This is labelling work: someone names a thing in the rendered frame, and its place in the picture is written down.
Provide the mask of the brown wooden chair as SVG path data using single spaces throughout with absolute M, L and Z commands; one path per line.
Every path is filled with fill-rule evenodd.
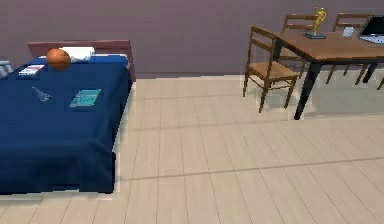
M 285 16 L 284 23 L 281 29 L 282 33 L 285 32 L 306 32 L 314 28 L 315 15 L 308 14 L 288 14 Z M 294 52 L 287 48 L 282 48 L 279 61 L 297 61 L 301 62 L 300 65 L 287 64 L 287 67 L 299 68 L 299 77 L 302 77 L 304 70 L 308 67 L 307 62 L 296 55 Z
M 363 14 L 363 13 L 339 13 L 332 27 L 332 32 L 345 29 L 346 27 L 352 27 L 355 30 L 361 29 L 370 16 L 371 14 Z M 360 70 L 359 76 L 355 82 L 355 85 L 357 85 L 359 84 L 362 76 L 365 74 L 368 65 L 367 64 L 347 64 L 343 73 L 344 76 L 346 76 L 351 66 L 362 67 Z M 330 82 L 335 70 L 336 70 L 336 65 L 332 65 L 326 80 L 326 84 Z
M 262 89 L 259 112 L 264 108 L 265 98 L 269 91 L 278 89 L 288 89 L 284 108 L 287 108 L 295 88 L 299 75 L 287 68 L 283 64 L 275 61 L 274 47 L 276 35 L 264 28 L 252 25 L 250 27 L 247 62 L 242 95 L 245 96 L 248 81 L 251 80 Z M 257 46 L 269 53 L 267 62 L 252 62 L 252 47 Z

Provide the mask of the teal book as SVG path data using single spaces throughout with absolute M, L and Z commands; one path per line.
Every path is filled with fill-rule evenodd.
M 101 93 L 100 89 L 80 90 L 71 101 L 71 107 L 93 106 Z

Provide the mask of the white pillow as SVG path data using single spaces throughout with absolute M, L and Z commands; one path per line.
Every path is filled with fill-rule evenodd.
M 67 52 L 72 62 L 88 61 L 95 53 L 93 47 L 62 47 Z

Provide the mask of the blue covered bed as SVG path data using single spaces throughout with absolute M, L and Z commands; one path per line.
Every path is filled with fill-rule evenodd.
M 88 40 L 88 61 L 55 70 L 44 58 L 61 42 L 31 42 L 36 75 L 0 79 L 0 194 L 59 190 L 110 193 L 113 150 L 135 71 L 127 40 Z M 52 98 L 40 102 L 36 87 Z M 80 90 L 100 89 L 93 106 L 71 107 Z

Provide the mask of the orange basketball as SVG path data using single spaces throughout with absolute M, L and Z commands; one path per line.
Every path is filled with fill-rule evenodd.
M 71 64 L 69 54 L 62 49 L 51 49 L 46 54 L 47 63 L 56 70 L 64 70 Z

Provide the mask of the small grey object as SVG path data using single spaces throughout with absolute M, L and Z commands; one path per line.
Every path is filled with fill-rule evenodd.
M 34 90 L 34 92 L 35 92 L 35 94 L 36 94 L 36 96 L 40 102 L 47 102 L 52 98 L 51 95 L 40 91 L 36 87 L 33 87 L 33 90 Z

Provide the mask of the gold trophy statue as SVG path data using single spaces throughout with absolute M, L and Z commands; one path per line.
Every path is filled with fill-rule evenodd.
M 303 33 L 303 36 L 309 39 L 325 39 L 325 36 L 323 34 L 320 34 L 318 32 L 318 29 L 320 25 L 323 23 L 323 21 L 325 20 L 327 13 L 324 8 L 316 7 L 315 15 L 316 15 L 316 19 L 314 22 L 313 30 L 311 32 Z

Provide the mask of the brown wooden table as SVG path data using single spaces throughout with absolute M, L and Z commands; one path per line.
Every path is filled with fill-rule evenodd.
M 380 63 L 384 63 L 384 45 L 372 44 L 357 37 L 343 37 L 328 32 L 325 39 L 308 39 L 301 33 L 287 32 L 276 35 L 273 60 L 278 61 L 282 48 L 287 48 L 310 63 L 294 119 L 299 120 L 309 99 L 315 81 L 324 65 L 369 64 L 363 79 L 367 83 Z

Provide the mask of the white and red book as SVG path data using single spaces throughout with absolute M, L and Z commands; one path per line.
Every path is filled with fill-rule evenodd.
M 36 75 L 42 68 L 44 68 L 44 65 L 29 65 L 23 70 L 19 72 L 20 76 L 31 76 Z

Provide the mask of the grey chair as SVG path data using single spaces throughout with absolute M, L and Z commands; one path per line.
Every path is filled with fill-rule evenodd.
M 5 77 L 13 72 L 12 64 L 9 60 L 0 61 L 0 76 Z

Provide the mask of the black laptop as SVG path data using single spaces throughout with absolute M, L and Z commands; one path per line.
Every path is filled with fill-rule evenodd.
M 361 29 L 358 38 L 374 44 L 384 44 L 384 15 L 371 16 Z

